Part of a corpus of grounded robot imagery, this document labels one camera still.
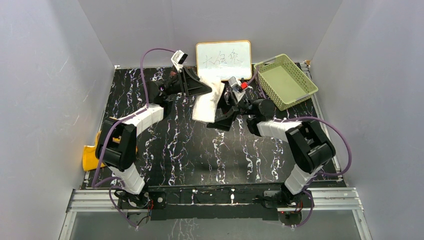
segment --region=white cloth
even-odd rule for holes
[[[217,76],[201,76],[200,82],[212,88],[212,92],[196,97],[191,118],[203,123],[214,123],[218,101],[223,94],[225,84]]]

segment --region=gray wall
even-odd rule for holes
[[[77,0],[0,7],[0,238],[59,237],[113,65]]]
[[[285,53],[311,59],[342,0],[79,0],[114,65],[140,66],[151,48],[181,49],[196,64],[200,42],[249,40],[253,62]],[[170,66],[153,52],[145,66]]]
[[[422,0],[345,0],[311,63],[376,240],[423,239],[423,13]]]

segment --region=purple cable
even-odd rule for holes
[[[254,74],[253,74],[252,78],[247,82],[247,85],[250,85],[253,82],[253,80],[255,80],[258,72],[259,72],[259,66],[256,66],[256,69],[254,70]]]
[[[121,211],[121,209],[115,203],[114,199],[112,198],[112,189],[121,189],[122,190],[122,187],[114,185],[114,186],[111,186],[109,188],[109,198],[110,198],[110,201],[112,202],[112,204],[115,207],[115,209],[118,210],[118,212],[122,215],[122,217],[124,217],[126,219],[126,221],[129,223],[129,225],[133,226],[135,229],[138,229],[139,226],[137,226],[137,224],[135,224],[134,222],[132,222],[131,220],[129,220],[128,217],[127,217],[127,215],[125,215],[125,213],[123,213]]]
[[[117,177],[117,176],[110,176],[110,177],[107,177],[107,178],[105,178],[105,179],[103,179],[103,180],[99,181],[99,182],[97,183],[97,185],[101,185],[101,184],[103,184],[103,183],[106,183],[106,182],[108,182],[108,181],[113,181],[113,180],[121,181],[122,179],[121,179],[120,177]],[[121,183],[121,184],[125,187],[125,183],[124,183],[124,181],[121,181],[120,183]]]
[[[331,129],[334,130],[334,132],[336,132],[340,136],[341,140],[343,141],[344,145],[346,146],[347,165],[341,172],[339,172],[339,173],[317,172],[316,174],[317,175],[319,174],[319,175],[329,176],[329,177],[337,177],[337,176],[340,176],[342,174],[345,174],[352,165],[352,150],[351,150],[351,146],[349,145],[345,136],[343,136],[343,134],[335,126],[333,126],[331,123],[329,123],[325,120],[322,120],[320,118],[314,117],[314,116],[301,116],[301,117],[296,117],[296,118],[290,118],[290,119],[287,119],[287,120],[283,120],[282,122],[294,122],[294,121],[302,121],[302,120],[316,120],[318,122],[321,122],[321,123],[329,126]]]
[[[308,186],[312,183],[312,181],[314,181],[314,179],[317,177],[317,175],[313,176],[306,184],[305,186],[303,186],[302,191],[305,191]]]
[[[309,210],[309,213],[307,214],[305,220],[302,221],[301,223],[295,225],[296,228],[304,225],[309,220],[309,218],[312,215],[312,209],[314,208],[314,199],[312,198],[312,195],[309,192],[305,191],[305,190],[303,190],[303,193],[306,194],[310,198],[310,210]]]
[[[267,95],[265,95],[265,92],[264,92],[264,90],[262,89],[261,83],[260,83],[258,80],[257,80],[256,82],[257,82],[257,87],[259,88],[259,91],[260,91],[260,95],[261,95],[264,99],[267,99]]]
[[[100,152],[100,156],[98,158],[98,164],[97,164],[97,168],[95,169],[95,173],[94,173],[94,178],[93,178],[93,182],[91,184],[92,188],[97,188],[98,186],[100,186],[100,183],[96,183],[97,182],[97,178],[99,177],[100,174],[100,167],[102,166],[102,162],[103,162],[103,157],[105,156],[105,152],[106,152],[106,146],[109,142],[109,139],[111,138],[111,135],[113,133],[113,131],[115,130],[115,128],[122,122],[127,121],[129,119],[132,119],[133,117],[144,113],[148,108],[149,108],[149,95],[147,92],[147,87],[146,87],[146,81],[145,81],[145,75],[144,75],[144,71],[143,71],[143,61],[145,59],[146,54],[150,53],[153,50],[164,50],[164,51],[168,51],[168,52],[175,52],[174,50],[170,50],[170,49],[166,49],[166,48],[152,48],[150,50],[148,50],[143,57],[141,58],[140,61],[140,74],[141,74],[141,81],[143,83],[143,88],[144,88],[144,95],[145,95],[145,100],[146,100],[146,104],[145,107],[142,109],[139,109],[138,111],[134,112],[133,114],[126,116],[124,118],[121,118],[120,120],[118,120],[117,122],[115,122],[112,127],[110,128],[109,132],[106,135],[106,138],[104,139],[104,146],[101,149]]]

